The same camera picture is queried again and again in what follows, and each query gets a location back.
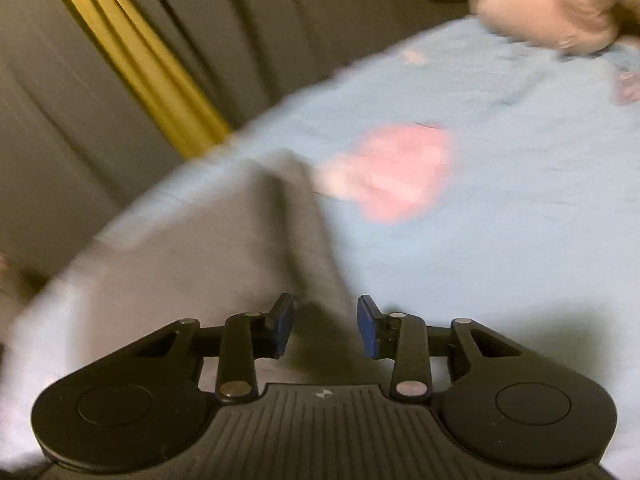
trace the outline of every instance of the wrinkled sheet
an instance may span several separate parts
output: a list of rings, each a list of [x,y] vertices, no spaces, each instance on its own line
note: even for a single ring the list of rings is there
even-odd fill
[[[406,49],[422,60],[408,62]],[[614,98],[616,70],[633,55],[561,57],[468,18],[288,98],[232,146],[139,200],[100,236],[101,249],[22,316],[3,363],[0,413],[9,424],[0,458],[15,463],[37,450],[30,405],[87,362],[81,342],[101,250],[142,243],[229,186],[240,160],[285,148],[316,166],[382,124],[421,123],[440,124],[451,138],[450,175],[435,206],[388,225],[367,221],[354,203],[318,199],[350,293],[429,324],[471,317],[599,381],[619,418],[602,463],[637,480],[640,105]],[[177,305],[173,317],[183,311]]]

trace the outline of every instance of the pink printed figure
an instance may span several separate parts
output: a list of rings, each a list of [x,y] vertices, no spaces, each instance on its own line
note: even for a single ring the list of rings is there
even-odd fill
[[[449,166],[449,139],[433,126],[393,125],[371,132],[353,153],[318,168],[319,192],[354,200],[380,222],[416,216],[438,197]]]
[[[616,94],[621,105],[640,101],[640,72],[620,72],[616,80]]]

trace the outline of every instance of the white logo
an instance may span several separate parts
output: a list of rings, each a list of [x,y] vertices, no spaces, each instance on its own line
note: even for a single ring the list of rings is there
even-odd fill
[[[316,397],[319,397],[322,400],[325,400],[327,397],[331,397],[332,395],[335,395],[335,394],[331,390],[323,389],[321,392],[315,393],[314,395]]]

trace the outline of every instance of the yellow stripe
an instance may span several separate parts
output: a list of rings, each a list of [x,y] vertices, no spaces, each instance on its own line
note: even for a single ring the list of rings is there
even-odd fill
[[[69,0],[120,75],[185,158],[230,127],[130,0]]]

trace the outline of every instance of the mattress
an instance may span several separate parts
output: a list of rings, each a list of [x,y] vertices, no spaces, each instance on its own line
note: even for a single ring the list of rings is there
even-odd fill
[[[565,57],[489,34],[474,18],[449,23],[287,98],[156,186],[98,241],[135,245],[229,186],[241,160],[291,150],[318,166],[381,125],[438,124],[452,163],[421,214],[385,224],[353,202],[318,198],[351,293],[428,324],[473,318],[598,381],[619,418],[602,464],[636,480],[640,104],[619,106],[614,78],[638,59],[622,46]],[[86,364],[86,290],[99,279],[99,254],[87,251],[15,325],[2,363],[0,465],[37,455],[30,406]]]

